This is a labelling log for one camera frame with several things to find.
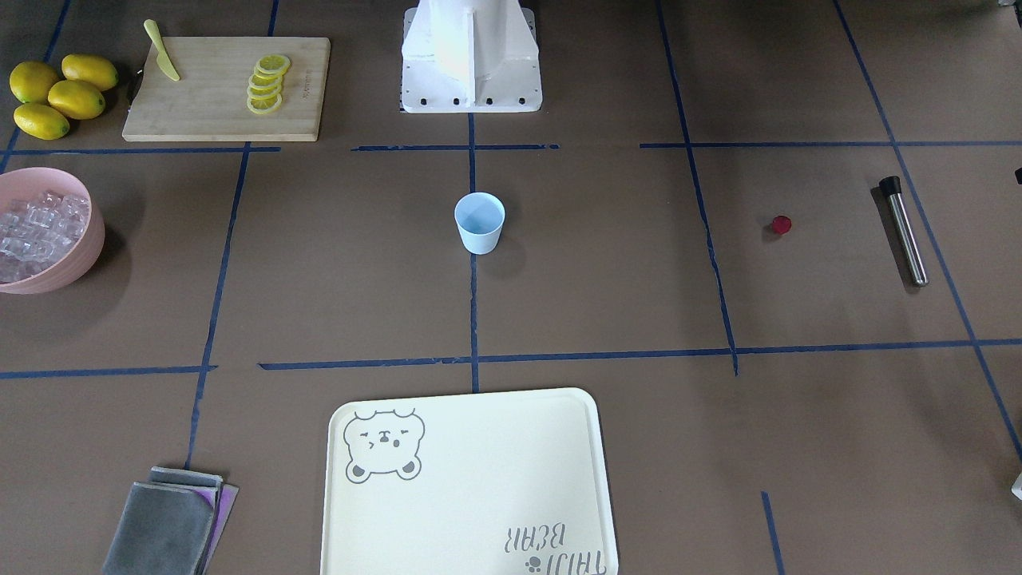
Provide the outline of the light blue plastic cup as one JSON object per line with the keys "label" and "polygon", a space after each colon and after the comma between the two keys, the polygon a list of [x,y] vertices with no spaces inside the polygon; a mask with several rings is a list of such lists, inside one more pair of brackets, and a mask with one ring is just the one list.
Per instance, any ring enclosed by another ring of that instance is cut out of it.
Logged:
{"label": "light blue plastic cup", "polygon": [[472,192],[457,201],[454,219],[464,248],[479,256],[496,247],[506,222],[506,208],[493,194]]}

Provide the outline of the bamboo cutting board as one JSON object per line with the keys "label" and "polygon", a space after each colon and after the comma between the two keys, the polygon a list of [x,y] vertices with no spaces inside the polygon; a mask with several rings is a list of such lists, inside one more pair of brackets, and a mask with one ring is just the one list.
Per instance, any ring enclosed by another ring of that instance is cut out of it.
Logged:
{"label": "bamboo cutting board", "polygon": [[[125,117],[125,141],[317,141],[328,38],[168,37],[164,44],[180,80],[169,80],[149,52]],[[283,77],[281,108],[256,114],[246,106],[248,79],[266,54],[288,56],[291,69]]]}

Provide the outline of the red strawberry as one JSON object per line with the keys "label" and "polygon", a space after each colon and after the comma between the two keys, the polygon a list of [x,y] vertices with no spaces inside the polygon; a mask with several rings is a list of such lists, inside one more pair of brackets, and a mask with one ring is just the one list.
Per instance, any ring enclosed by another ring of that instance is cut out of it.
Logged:
{"label": "red strawberry", "polygon": [[785,236],[785,234],[791,232],[792,227],[792,219],[788,215],[776,215],[770,222],[770,230],[774,234],[777,234],[777,236]]}

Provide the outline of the cream bear serving tray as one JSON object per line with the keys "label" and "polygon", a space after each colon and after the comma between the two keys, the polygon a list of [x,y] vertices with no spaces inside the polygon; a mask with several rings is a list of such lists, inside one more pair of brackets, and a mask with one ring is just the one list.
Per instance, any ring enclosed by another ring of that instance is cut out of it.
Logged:
{"label": "cream bear serving tray", "polygon": [[578,388],[351,402],[330,418],[322,574],[617,574]]}

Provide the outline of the steel muddler black tip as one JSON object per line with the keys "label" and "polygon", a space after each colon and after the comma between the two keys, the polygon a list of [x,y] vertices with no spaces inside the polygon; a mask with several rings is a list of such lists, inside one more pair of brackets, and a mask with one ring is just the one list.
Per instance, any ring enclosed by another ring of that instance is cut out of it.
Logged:
{"label": "steel muddler black tip", "polygon": [[917,240],[913,227],[910,224],[908,210],[905,210],[904,190],[901,186],[901,178],[890,176],[880,179],[879,190],[888,204],[892,222],[902,254],[905,258],[905,269],[908,269],[910,280],[917,288],[926,287],[929,284],[929,276],[923,263],[922,255],[917,247]]}

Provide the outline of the pink bowl of ice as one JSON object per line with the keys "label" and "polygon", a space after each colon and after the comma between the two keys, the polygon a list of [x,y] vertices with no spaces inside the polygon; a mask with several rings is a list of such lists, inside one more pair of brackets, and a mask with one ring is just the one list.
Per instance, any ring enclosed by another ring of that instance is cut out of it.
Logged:
{"label": "pink bowl of ice", "polygon": [[76,176],[54,167],[2,174],[2,291],[58,290],[96,263],[105,220]]}

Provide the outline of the lemon slices stack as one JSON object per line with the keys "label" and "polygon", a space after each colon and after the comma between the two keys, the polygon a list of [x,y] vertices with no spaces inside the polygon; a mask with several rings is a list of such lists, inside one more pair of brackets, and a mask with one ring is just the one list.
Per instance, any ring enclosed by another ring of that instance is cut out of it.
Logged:
{"label": "lemon slices stack", "polygon": [[283,85],[291,59],[285,54],[260,56],[248,77],[246,108],[249,113],[270,114],[283,105]]}

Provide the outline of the folded grey cloth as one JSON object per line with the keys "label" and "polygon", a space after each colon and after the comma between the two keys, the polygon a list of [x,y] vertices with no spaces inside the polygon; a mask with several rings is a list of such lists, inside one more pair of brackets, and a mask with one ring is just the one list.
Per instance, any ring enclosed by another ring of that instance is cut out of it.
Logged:
{"label": "folded grey cloth", "polygon": [[207,574],[238,491],[219,474],[151,467],[132,484],[103,574]]}

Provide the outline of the yellow lemon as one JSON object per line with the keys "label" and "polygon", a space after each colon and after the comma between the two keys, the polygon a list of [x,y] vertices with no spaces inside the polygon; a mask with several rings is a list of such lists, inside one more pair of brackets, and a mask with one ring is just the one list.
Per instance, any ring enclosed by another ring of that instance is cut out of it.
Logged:
{"label": "yellow lemon", "polygon": [[117,87],[117,66],[96,54],[67,54],[61,61],[61,71],[67,80],[86,81],[101,93]]}
{"label": "yellow lemon", "polygon": [[62,80],[55,83],[47,94],[51,108],[69,119],[95,119],[105,112],[105,95],[87,81]]}
{"label": "yellow lemon", "polygon": [[61,75],[51,65],[24,61],[10,71],[10,90],[21,103],[46,103],[50,89],[60,80]]}
{"label": "yellow lemon", "polygon": [[69,134],[69,119],[43,103],[22,103],[12,116],[19,130],[40,141],[57,141]]}

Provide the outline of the yellow plastic knife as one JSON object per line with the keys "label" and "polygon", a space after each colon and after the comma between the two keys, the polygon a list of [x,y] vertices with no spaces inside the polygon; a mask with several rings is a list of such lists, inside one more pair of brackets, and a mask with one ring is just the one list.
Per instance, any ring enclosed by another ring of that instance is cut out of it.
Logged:
{"label": "yellow plastic knife", "polygon": [[167,45],[164,43],[162,33],[158,23],[153,21],[153,19],[146,19],[143,22],[143,27],[147,36],[149,36],[151,44],[153,44],[153,48],[156,49],[156,65],[158,69],[171,81],[181,80],[180,73],[176,70],[174,62],[169,57]]}

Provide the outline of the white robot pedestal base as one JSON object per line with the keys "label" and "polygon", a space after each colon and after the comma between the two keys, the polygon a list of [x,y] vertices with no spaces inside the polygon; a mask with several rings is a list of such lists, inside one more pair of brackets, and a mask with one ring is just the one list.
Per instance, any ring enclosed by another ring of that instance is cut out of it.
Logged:
{"label": "white robot pedestal base", "polygon": [[543,105],[535,12],[518,1],[420,1],[404,13],[405,113],[532,113]]}

